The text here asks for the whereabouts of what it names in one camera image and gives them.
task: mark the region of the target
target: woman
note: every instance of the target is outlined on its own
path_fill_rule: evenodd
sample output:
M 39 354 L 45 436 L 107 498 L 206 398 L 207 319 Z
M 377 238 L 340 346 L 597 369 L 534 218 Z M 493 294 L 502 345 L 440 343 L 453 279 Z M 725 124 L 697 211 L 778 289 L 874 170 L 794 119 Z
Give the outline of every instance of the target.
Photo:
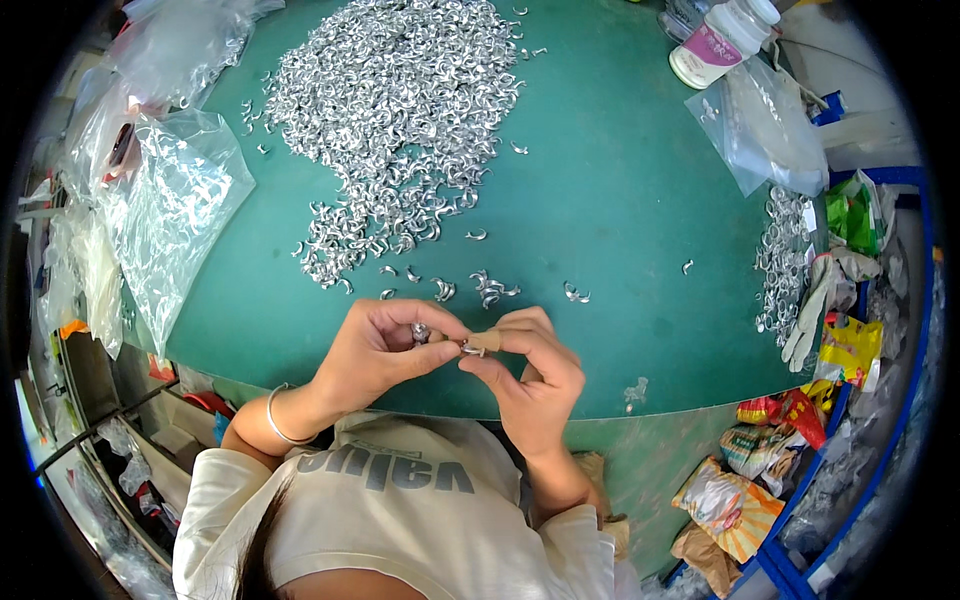
M 416 347 L 411 324 L 430 329 Z M 401 381 L 460 355 L 470 331 L 420 300 L 358 300 L 310 383 L 253 400 L 220 448 L 202 452 L 174 547 L 189 598 L 584 598 L 613 594 L 613 538 L 562 442 L 584 386 L 580 360 L 539 307 L 496 324 L 524 354 L 519 381 L 496 359 L 461 371 L 490 387 L 532 487 L 472 420 L 358 412 Z M 329 450 L 294 448 L 335 426 Z

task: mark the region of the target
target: bottle label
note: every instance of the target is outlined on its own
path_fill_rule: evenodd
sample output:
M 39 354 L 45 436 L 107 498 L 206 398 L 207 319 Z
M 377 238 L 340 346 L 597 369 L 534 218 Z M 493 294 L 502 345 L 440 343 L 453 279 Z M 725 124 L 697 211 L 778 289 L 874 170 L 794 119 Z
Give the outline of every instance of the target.
M 720 79 L 743 60 L 733 44 L 713 31 L 707 23 L 701 23 L 693 35 L 673 52 L 674 60 L 684 74 L 700 89 Z

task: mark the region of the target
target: yellow snack bag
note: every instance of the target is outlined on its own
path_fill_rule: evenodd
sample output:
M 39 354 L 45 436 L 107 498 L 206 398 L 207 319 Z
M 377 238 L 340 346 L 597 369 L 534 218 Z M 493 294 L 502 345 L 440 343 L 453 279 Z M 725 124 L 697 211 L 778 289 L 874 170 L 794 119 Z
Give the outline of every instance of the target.
M 853 317 L 831 313 L 824 322 L 820 360 L 814 379 L 846 381 L 872 392 L 880 377 L 883 323 L 861 323 Z

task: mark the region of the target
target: green bag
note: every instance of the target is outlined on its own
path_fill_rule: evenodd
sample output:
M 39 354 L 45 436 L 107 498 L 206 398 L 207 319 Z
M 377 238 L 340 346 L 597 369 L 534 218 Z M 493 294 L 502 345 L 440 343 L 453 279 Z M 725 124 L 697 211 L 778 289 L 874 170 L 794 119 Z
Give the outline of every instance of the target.
M 874 183 L 857 171 L 850 179 L 837 183 L 827 192 L 827 227 L 843 245 L 867 256 L 879 254 L 876 230 L 883 227 L 876 205 Z

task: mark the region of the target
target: woman's arm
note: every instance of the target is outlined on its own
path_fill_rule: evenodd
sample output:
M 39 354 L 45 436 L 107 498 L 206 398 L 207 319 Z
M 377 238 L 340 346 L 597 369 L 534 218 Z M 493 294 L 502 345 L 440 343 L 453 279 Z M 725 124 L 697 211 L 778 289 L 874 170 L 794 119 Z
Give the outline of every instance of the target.
M 500 331 L 504 350 L 525 354 L 529 361 L 520 380 L 489 357 L 466 357 L 460 369 L 475 374 L 496 396 L 503 429 L 530 471 L 535 526 L 590 504 L 596 508 L 600 529 L 600 496 L 563 441 L 566 421 L 586 382 L 580 359 L 560 343 L 539 306 L 505 315 L 495 329 Z
M 470 334 L 433 302 L 358 300 L 310 383 L 274 395 L 271 413 L 277 429 L 292 440 L 308 440 L 343 415 L 367 408 L 397 383 L 425 375 L 460 353 L 460 345 L 451 341 L 415 348 L 413 323 L 426 324 L 452 340 L 466 340 Z M 221 447 L 276 470 L 293 445 L 270 426 L 267 397 L 262 396 L 237 412 Z

